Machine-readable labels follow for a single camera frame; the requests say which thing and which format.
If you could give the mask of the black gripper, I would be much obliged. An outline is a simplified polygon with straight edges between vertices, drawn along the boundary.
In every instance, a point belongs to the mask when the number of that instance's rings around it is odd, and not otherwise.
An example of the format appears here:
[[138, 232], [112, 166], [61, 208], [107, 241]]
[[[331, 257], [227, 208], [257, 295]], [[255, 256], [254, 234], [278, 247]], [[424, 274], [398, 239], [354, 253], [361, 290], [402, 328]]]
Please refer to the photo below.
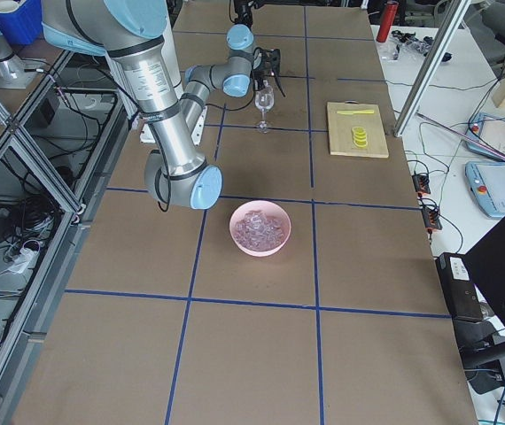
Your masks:
[[266, 51], [257, 51], [252, 64], [252, 78], [255, 92], [270, 90], [266, 77], [270, 76], [270, 55]]

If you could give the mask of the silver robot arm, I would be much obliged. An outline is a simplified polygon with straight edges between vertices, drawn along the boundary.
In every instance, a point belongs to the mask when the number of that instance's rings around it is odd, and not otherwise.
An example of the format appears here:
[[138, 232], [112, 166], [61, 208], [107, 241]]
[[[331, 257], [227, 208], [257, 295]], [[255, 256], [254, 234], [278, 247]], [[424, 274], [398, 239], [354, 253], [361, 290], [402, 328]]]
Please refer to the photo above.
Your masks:
[[222, 174], [197, 150], [192, 132], [212, 91], [244, 96], [261, 64], [252, 10], [256, 1], [237, 1], [237, 22], [227, 33], [228, 59], [194, 66], [180, 74], [164, 1], [44, 1], [45, 40], [60, 49], [107, 56], [116, 62], [132, 90], [133, 104], [158, 146], [147, 159], [145, 182], [165, 205], [211, 208]]
[[253, 26], [253, 10], [264, 5], [275, 4], [269, 0], [231, 0], [229, 1], [229, 20], [235, 25]]

